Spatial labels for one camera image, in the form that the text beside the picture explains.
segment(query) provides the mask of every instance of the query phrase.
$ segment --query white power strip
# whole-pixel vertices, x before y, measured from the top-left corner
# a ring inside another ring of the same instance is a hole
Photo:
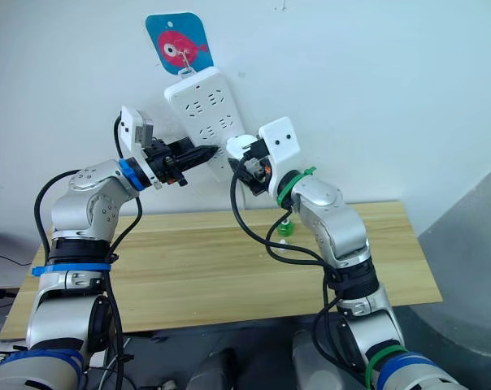
[[[219,146],[207,164],[218,181],[230,179],[226,141],[245,132],[224,75],[216,67],[208,67],[168,87],[164,97],[195,146]]]

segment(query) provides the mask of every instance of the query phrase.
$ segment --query white wall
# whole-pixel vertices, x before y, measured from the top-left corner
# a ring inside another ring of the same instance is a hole
[[[491,171],[491,0],[282,3],[0,1],[0,232],[37,243],[38,189],[115,157],[122,104],[183,134],[149,14],[199,15],[248,131],[289,115],[322,178],[352,202],[403,200],[418,234]],[[228,208],[204,167],[187,178],[148,189],[146,212]]]

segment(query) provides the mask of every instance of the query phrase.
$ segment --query wooden table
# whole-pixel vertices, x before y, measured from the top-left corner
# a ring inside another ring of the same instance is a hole
[[[400,202],[353,205],[367,225],[377,275],[394,306],[441,301]],[[281,210],[246,210],[264,235]],[[123,231],[133,217],[119,221]],[[317,251],[297,216],[290,242]],[[125,332],[229,323],[316,313],[322,270],[270,258],[229,211],[147,215],[116,251],[112,284]],[[42,264],[40,250],[34,265]],[[25,338],[37,278],[28,275],[2,329],[3,340]]]

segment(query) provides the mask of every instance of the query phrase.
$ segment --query blue sign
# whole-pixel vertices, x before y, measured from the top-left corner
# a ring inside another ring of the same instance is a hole
[[[146,29],[164,69],[173,75],[213,66],[202,21],[195,14],[150,15]]]

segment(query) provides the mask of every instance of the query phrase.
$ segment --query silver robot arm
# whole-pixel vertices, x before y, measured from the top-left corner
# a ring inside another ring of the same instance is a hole
[[[123,107],[120,138],[129,158],[78,171],[52,208],[52,246],[35,267],[39,288],[27,328],[27,351],[0,365],[0,390],[77,389],[89,360],[115,335],[106,272],[117,259],[111,242],[120,207],[161,183],[187,184],[183,171],[209,160],[217,147],[194,147],[189,138],[169,145],[152,139],[147,116]]]
[[[238,177],[253,194],[268,191],[279,206],[298,212],[315,234],[324,261],[335,270],[328,280],[341,298],[337,330],[350,369],[364,372],[366,385],[376,390],[464,389],[432,361],[405,349],[401,328],[372,264],[363,221],[344,203],[338,188],[312,174],[314,168],[301,171],[300,147],[289,118],[261,127],[258,139],[232,138],[227,149],[233,170],[242,166]],[[242,165],[238,160],[247,161]]]

